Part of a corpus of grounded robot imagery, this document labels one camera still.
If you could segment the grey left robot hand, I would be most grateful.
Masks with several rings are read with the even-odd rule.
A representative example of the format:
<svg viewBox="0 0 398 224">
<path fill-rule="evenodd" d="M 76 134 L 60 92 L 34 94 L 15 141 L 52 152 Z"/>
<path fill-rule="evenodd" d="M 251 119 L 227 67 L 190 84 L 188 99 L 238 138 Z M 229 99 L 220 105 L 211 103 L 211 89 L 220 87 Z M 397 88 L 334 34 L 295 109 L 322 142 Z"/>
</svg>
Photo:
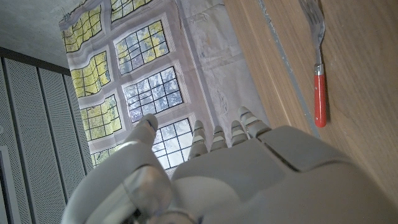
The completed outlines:
<svg viewBox="0 0 398 224">
<path fill-rule="evenodd" d="M 118 151 L 78 185 L 63 223 L 396 223 L 397 206 L 346 154 L 291 126 L 272 129 L 240 107 L 232 144 L 206 146 L 194 126 L 188 160 L 168 175 L 143 116 Z"/>
</svg>

